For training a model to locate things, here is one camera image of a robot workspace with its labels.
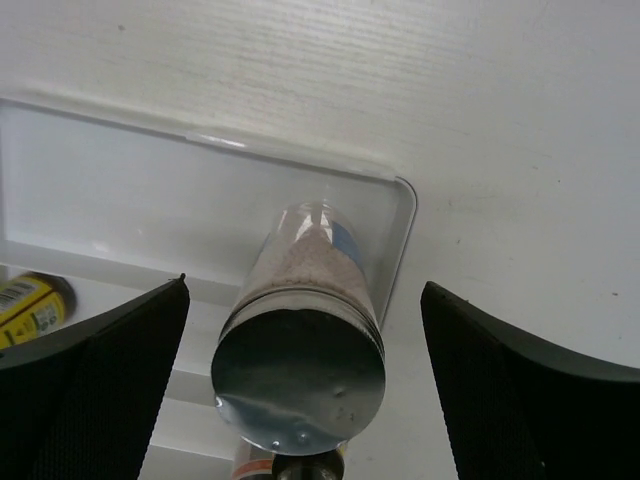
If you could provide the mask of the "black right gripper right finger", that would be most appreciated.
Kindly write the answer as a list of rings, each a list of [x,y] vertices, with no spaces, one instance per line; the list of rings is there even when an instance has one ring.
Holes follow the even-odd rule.
[[[459,478],[638,478],[638,369],[556,345],[434,282],[420,305]]]

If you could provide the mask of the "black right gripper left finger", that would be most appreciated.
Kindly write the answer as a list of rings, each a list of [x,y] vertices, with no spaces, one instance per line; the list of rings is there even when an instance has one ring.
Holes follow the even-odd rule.
[[[2,478],[137,478],[189,306],[178,277],[2,350]]]

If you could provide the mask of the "small yellow label bottle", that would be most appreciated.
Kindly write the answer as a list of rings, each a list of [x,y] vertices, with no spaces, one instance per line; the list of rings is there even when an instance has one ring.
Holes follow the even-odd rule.
[[[69,321],[77,295],[63,277],[26,272],[1,285],[1,349],[42,337]]]

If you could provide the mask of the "tall white jar blue label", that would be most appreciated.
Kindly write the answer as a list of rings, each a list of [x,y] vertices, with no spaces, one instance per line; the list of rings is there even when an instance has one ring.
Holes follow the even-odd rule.
[[[376,417],[384,346],[337,209],[304,202],[276,219],[221,330],[211,380],[224,421],[277,454],[333,450]]]

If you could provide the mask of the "short jar orange label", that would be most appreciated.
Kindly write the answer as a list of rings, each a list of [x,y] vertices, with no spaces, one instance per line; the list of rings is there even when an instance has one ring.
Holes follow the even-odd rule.
[[[274,454],[262,450],[244,439],[236,449],[231,472],[232,480],[272,480]]]

